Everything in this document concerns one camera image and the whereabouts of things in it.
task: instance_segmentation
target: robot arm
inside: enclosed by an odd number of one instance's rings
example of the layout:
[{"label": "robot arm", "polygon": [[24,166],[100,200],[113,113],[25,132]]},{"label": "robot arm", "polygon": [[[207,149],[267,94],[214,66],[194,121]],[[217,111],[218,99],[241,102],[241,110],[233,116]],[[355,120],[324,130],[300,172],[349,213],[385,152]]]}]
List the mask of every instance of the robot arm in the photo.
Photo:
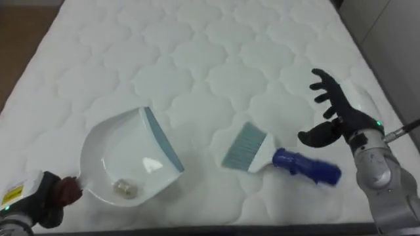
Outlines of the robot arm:
[{"label": "robot arm", "polygon": [[64,207],[81,197],[75,178],[60,179],[50,172],[28,173],[0,196],[0,235],[33,235],[32,227],[61,224]]},{"label": "robot arm", "polygon": [[321,148],[338,140],[342,135],[350,146],[357,168],[356,179],[366,194],[370,211],[381,235],[420,235],[420,199],[417,182],[400,166],[388,142],[405,134],[397,130],[384,136],[383,127],[369,115],[351,107],[340,85],[320,69],[313,69],[322,82],[310,86],[324,89],[325,94],[315,98],[326,100],[331,107],[324,113],[329,119],[308,132],[298,134],[302,143]]}]

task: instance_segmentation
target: small object in dustpan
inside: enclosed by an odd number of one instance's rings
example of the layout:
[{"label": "small object in dustpan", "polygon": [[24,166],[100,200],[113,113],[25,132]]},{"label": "small object in dustpan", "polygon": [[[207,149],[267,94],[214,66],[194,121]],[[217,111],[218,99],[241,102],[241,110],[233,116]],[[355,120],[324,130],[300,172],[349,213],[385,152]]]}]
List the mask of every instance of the small object in dustpan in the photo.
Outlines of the small object in dustpan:
[{"label": "small object in dustpan", "polygon": [[114,183],[114,192],[125,199],[134,199],[137,196],[138,188],[124,179]]}]

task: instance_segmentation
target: wooden floor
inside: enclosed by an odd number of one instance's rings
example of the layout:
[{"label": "wooden floor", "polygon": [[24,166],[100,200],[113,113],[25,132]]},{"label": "wooden floor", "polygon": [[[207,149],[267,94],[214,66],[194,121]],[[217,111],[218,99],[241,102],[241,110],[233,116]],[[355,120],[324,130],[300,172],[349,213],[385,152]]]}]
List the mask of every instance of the wooden floor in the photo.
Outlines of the wooden floor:
[{"label": "wooden floor", "polygon": [[0,111],[58,7],[0,7]]}]

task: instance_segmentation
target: blue brush handle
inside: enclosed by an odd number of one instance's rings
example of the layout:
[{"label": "blue brush handle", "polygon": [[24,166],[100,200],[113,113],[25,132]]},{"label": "blue brush handle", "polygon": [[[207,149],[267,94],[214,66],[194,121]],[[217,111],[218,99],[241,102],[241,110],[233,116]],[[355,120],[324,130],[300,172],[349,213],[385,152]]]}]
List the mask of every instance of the blue brush handle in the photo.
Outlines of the blue brush handle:
[{"label": "blue brush handle", "polygon": [[301,173],[308,176],[315,183],[323,182],[335,186],[341,177],[341,170],[337,165],[325,161],[313,160],[280,148],[273,156],[273,165],[282,167],[294,175]]}]

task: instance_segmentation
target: quilted pattern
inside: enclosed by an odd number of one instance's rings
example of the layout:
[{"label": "quilted pattern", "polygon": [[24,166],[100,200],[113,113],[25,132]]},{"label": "quilted pattern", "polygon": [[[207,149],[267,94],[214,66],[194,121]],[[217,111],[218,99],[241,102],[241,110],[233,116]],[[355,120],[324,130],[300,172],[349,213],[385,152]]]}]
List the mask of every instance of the quilted pattern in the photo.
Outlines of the quilted pattern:
[{"label": "quilted pattern", "polygon": [[[151,106],[184,175],[134,209],[87,193],[48,232],[371,221],[343,140],[311,149],[296,137],[322,122],[327,106],[308,89],[315,67],[366,88],[388,131],[401,125],[328,0],[66,1],[0,116],[0,189],[33,168],[77,175],[94,125]],[[340,184],[316,186],[272,167],[221,168],[244,121],[337,163]],[[413,142],[392,148],[420,180]]]}]

